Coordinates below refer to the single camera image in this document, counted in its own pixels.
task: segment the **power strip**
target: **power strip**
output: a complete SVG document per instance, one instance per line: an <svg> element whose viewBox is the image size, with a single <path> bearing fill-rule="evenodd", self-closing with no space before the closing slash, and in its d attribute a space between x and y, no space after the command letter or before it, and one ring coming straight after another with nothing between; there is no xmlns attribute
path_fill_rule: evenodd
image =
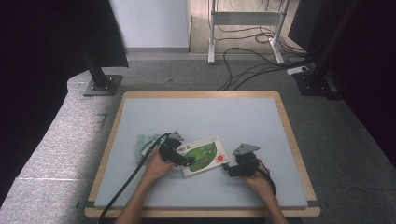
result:
<svg viewBox="0 0 396 224"><path fill-rule="evenodd" d="M288 75L293 75L296 73L302 73L302 72L307 72L309 69L306 66L301 66L301 67L295 67L288 69Z"/></svg>

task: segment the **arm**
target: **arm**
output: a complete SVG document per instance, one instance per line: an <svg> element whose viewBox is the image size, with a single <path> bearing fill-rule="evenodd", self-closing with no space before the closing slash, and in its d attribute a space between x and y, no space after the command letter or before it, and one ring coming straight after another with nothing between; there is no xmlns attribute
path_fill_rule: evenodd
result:
<svg viewBox="0 0 396 224"><path fill-rule="evenodd" d="M134 191L131 199L125 204L119 217L116 220L116 224L138 223L140 218L140 212L142 211L143 204L145 202L146 195L149 192L151 185L168 171L170 171L175 165L173 163L164 162L161 158L160 152L156 147L148 159L148 165L145 173L143 173L140 182Z"/></svg>
<svg viewBox="0 0 396 224"><path fill-rule="evenodd" d="M268 174L267 170L262 164L260 164L259 168ZM271 223L288 223L285 216L283 216L282 211L280 210L277 198L271 189L271 185L260 173L256 172L252 176L244 176L242 178L245 179L250 188L256 191L262 198L262 201L267 208L268 216L271 219Z"/></svg>

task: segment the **metal rack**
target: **metal rack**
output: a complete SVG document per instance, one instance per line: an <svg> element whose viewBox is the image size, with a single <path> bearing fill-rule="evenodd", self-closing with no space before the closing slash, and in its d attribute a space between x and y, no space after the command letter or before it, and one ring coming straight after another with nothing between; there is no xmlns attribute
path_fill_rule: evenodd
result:
<svg viewBox="0 0 396 224"><path fill-rule="evenodd" d="M277 40L282 30L283 22L290 0L285 0L279 12L218 12L216 11L216 0L212 0L210 39L209 39L209 64L215 63L215 25L270 25L276 26L274 38L270 40L270 45L278 63L284 63Z"/></svg>

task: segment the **black curtain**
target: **black curtain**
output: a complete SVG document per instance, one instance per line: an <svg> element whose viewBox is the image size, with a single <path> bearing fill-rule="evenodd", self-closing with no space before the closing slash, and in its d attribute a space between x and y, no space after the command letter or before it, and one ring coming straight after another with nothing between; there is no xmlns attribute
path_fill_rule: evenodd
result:
<svg viewBox="0 0 396 224"><path fill-rule="evenodd" d="M128 66L108 0L0 2L0 203L87 70L78 36L99 66Z"/></svg>
<svg viewBox="0 0 396 224"><path fill-rule="evenodd" d="M360 0L335 48L342 95L396 167L395 1Z"/></svg>

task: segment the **metal stand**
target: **metal stand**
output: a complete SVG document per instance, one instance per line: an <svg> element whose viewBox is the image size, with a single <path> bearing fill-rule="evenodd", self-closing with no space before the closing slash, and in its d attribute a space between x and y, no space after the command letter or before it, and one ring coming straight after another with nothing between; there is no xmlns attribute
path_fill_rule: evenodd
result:
<svg viewBox="0 0 396 224"><path fill-rule="evenodd" d="M341 100L340 78L329 71L334 47L343 32L347 22L355 11L360 0L354 0L346 9L346 13L331 34L328 44L318 59L318 64L311 74L295 74L294 78L301 95L327 96L330 100Z"/></svg>
<svg viewBox="0 0 396 224"><path fill-rule="evenodd" d="M87 65L91 73L92 80L88 84L87 89L84 91L84 96L112 96L116 93L122 75L105 75L102 68L98 66L84 43L80 35L77 36L78 44L81 49L84 63Z"/></svg>
<svg viewBox="0 0 396 224"><path fill-rule="evenodd" d="M283 3L280 12L217 12L216 0L212 0L211 22L210 22L210 39L209 39L209 64L215 63L215 25L270 25L276 26L275 35L270 40L270 45L275 54L278 63L284 63L277 40L282 30L283 22L286 18L286 12L290 0Z"/></svg>

